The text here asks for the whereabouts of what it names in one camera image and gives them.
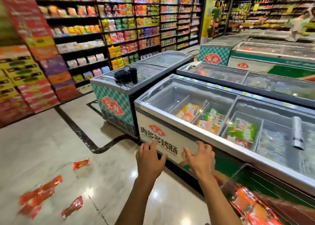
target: right hand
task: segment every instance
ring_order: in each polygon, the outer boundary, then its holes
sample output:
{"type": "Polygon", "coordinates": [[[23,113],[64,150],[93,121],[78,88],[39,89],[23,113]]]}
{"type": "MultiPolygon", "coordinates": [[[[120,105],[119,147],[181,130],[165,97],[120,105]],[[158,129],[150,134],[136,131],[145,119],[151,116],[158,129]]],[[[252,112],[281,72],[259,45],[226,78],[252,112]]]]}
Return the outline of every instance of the right hand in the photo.
{"type": "Polygon", "coordinates": [[[187,147],[184,147],[186,159],[197,176],[198,180],[208,180],[213,178],[215,171],[215,153],[212,151],[211,145],[196,141],[198,145],[198,153],[193,155],[187,147]]]}

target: left hand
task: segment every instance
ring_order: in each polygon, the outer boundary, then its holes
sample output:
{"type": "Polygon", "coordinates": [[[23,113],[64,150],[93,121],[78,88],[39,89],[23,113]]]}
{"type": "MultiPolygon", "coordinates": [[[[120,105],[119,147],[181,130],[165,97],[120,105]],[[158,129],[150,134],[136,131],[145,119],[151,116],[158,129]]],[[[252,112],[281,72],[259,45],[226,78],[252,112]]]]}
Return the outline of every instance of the left hand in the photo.
{"type": "Polygon", "coordinates": [[[143,183],[153,186],[164,169],[166,157],[167,154],[163,154],[162,158],[158,159],[156,141],[151,143],[150,149],[148,141],[145,144],[141,144],[136,153],[138,178],[143,183]]]}

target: yellow pillar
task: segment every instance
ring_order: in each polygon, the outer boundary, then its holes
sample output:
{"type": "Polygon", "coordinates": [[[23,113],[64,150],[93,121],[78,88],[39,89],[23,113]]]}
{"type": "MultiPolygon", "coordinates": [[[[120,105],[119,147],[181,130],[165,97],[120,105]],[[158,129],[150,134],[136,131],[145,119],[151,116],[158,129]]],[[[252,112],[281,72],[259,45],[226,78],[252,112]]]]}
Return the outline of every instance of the yellow pillar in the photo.
{"type": "Polygon", "coordinates": [[[212,9],[213,9],[214,0],[206,0],[205,2],[205,10],[203,12],[203,24],[202,24],[202,32],[201,37],[208,37],[208,28],[211,23],[212,9]]]}

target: red sign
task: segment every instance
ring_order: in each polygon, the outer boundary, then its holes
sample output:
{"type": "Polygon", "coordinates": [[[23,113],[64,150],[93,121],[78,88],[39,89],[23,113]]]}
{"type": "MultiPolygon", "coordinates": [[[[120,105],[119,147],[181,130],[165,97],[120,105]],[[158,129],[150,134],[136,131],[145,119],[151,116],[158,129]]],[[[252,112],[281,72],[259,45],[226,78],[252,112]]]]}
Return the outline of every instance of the red sign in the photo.
{"type": "Polygon", "coordinates": [[[204,57],[204,59],[209,62],[209,63],[213,63],[213,64],[218,64],[220,63],[222,60],[221,58],[217,55],[217,54],[214,54],[214,53],[211,53],[211,54],[208,54],[204,57]]]}
{"type": "Polygon", "coordinates": [[[159,136],[165,136],[163,131],[159,127],[157,127],[156,125],[149,125],[149,127],[152,129],[152,131],[154,133],[157,133],[159,136]]]}
{"type": "Polygon", "coordinates": [[[246,63],[240,63],[240,64],[238,64],[237,65],[238,67],[240,67],[240,68],[243,68],[243,69],[246,69],[246,68],[248,68],[249,66],[246,64],[246,63]]]}
{"type": "Polygon", "coordinates": [[[119,106],[119,104],[114,101],[112,98],[109,98],[107,96],[105,96],[102,99],[102,103],[103,105],[106,106],[106,108],[110,111],[110,112],[114,112],[116,115],[124,115],[125,112],[123,111],[123,109],[119,106]]]}

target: hand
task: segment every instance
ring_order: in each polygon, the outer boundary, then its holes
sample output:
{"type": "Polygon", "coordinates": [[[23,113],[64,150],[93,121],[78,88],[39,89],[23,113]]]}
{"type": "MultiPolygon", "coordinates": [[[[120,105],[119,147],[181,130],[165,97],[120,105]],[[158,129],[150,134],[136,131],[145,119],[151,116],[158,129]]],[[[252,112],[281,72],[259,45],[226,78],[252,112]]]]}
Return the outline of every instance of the hand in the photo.
{"type": "Polygon", "coordinates": [[[162,158],[158,159],[156,141],[151,143],[150,149],[148,141],[145,144],[141,144],[136,153],[138,178],[143,183],[153,186],[164,169],[166,157],[167,154],[163,154],[162,158]]]}
{"type": "Polygon", "coordinates": [[[187,147],[184,147],[186,159],[199,180],[207,180],[213,178],[215,171],[215,153],[212,151],[211,145],[196,141],[198,145],[198,153],[192,155],[187,147]]]}

